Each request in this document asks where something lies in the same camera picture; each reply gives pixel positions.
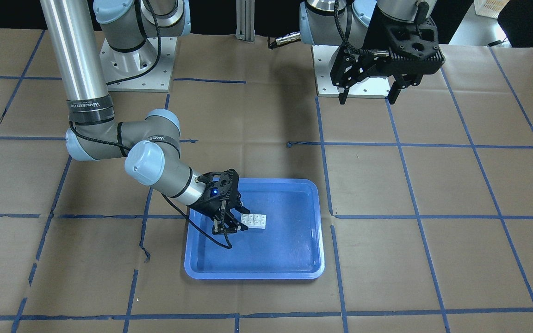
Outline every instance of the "white mounting plate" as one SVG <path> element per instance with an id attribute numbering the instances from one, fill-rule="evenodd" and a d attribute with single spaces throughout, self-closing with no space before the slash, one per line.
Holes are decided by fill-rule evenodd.
<path id="1" fill-rule="evenodd" d="M 338 97 L 339 91 L 330 81 L 332 69 L 332 55 L 338 46 L 314 45 L 311 54 L 314 57 L 314 72 L 316 75 L 316 87 L 318 96 Z M 387 78 L 368 78 L 351 87 L 349 98 L 358 99 L 384 99 L 390 92 L 390 84 Z"/>
<path id="2" fill-rule="evenodd" d="M 157 50 L 157 38 L 148 38 Z M 176 56 L 176 37 L 161 38 L 161 57 L 157 66 L 140 78 L 119 82 L 109 85 L 109 91 L 147 91 L 150 93 L 168 93 L 172 82 L 172 69 L 174 68 L 174 58 Z M 122 79 L 125 76 L 114 69 L 110 61 L 110 46 L 104 40 L 102 50 L 100 50 L 100 61 L 102 61 L 102 72 L 106 82 Z"/>

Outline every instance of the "white block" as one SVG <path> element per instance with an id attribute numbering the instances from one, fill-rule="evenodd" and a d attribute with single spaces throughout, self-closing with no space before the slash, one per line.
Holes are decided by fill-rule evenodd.
<path id="1" fill-rule="evenodd" d="M 267 216 L 264 214 L 242 214 L 242 221 L 250 229 L 265 229 Z"/>

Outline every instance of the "blue tray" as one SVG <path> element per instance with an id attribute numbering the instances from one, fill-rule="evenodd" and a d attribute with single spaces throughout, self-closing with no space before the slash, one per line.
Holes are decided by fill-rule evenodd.
<path id="1" fill-rule="evenodd" d="M 191 226 L 184 269 L 200 280 L 314 279 L 324 272 L 320 202 L 306 179 L 240 179 L 239 192 L 250 213 L 266 214 L 266 229 L 229 235 L 224 249 Z M 191 210 L 191 220 L 211 234 L 213 221 Z M 214 236 L 225 243 L 224 236 Z"/>

